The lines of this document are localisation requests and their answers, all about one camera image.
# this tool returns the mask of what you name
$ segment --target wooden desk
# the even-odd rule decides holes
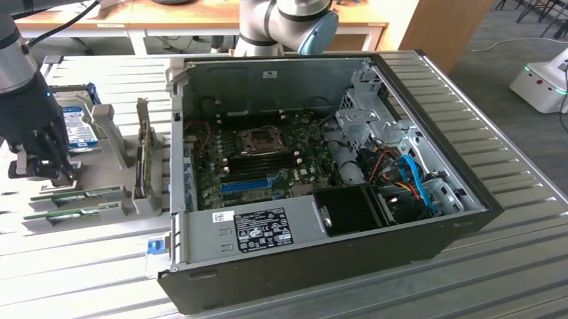
[[[493,0],[369,0],[332,8],[339,29],[328,50],[422,49],[450,72]],[[56,37],[129,37],[136,55],[145,55],[144,37],[238,35],[239,2],[199,0],[164,6],[133,0],[105,9],[103,19],[83,20]],[[71,19],[44,12],[17,21],[24,37],[36,37]]]
[[[373,51],[387,25],[385,15],[375,8],[374,0],[359,4],[343,2],[345,5],[332,5],[339,15],[339,29],[331,50]],[[165,7],[151,0],[135,0],[129,28],[131,37],[139,39],[133,41],[136,55],[145,55],[140,40],[144,37],[238,35],[239,1],[199,0],[187,5]]]
[[[131,19],[132,2],[120,3],[103,10],[103,18],[83,19],[67,30],[53,37],[127,37],[127,27]],[[75,13],[45,11],[16,21],[20,32],[25,38],[34,38],[46,31],[67,23]]]

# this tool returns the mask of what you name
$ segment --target barcode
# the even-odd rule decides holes
[[[218,211],[212,213],[212,222],[220,223],[223,221],[232,221],[234,219],[234,211]]]

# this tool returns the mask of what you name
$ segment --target label sticker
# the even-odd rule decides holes
[[[263,72],[263,78],[276,78],[278,77],[278,71],[264,71]]]
[[[67,135],[69,136],[68,146],[71,148],[88,148],[96,145],[97,139],[91,125],[83,122],[84,112],[79,106],[65,106],[63,109]]]
[[[231,221],[234,218],[234,211],[218,211],[212,213],[212,222],[220,223],[222,221]]]
[[[243,253],[294,243],[283,208],[236,215],[234,227]]]
[[[96,25],[96,27],[97,28],[123,28],[124,25],[116,25],[116,24],[112,24],[112,23],[99,23]]]

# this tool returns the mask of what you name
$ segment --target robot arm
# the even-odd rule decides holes
[[[302,55],[322,53],[339,22],[330,5],[330,0],[240,0],[235,56],[282,55],[282,45]]]
[[[10,15],[75,2],[80,1],[10,0],[0,3],[0,136],[17,154],[8,176],[49,178],[59,185],[71,184],[75,174],[67,160],[61,108]]]
[[[61,108],[10,15],[76,2],[0,1],[0,136],[17,154],[8,175],[49,178],[55,185],[71,184],[75,174]],[[323,52],[338,26],[330,4],[330,0],[242,0],[235,55],[280,55],[282,45],[299,54]]]
[[[0,13],[14,15],[77,2],[81,2],[81,0],[5,0],[0,3]]]

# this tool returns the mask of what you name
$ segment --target motherboard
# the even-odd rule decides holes
[[[299,197],[335,185],[326,120],[306,110],[187,122],[199,210]]]

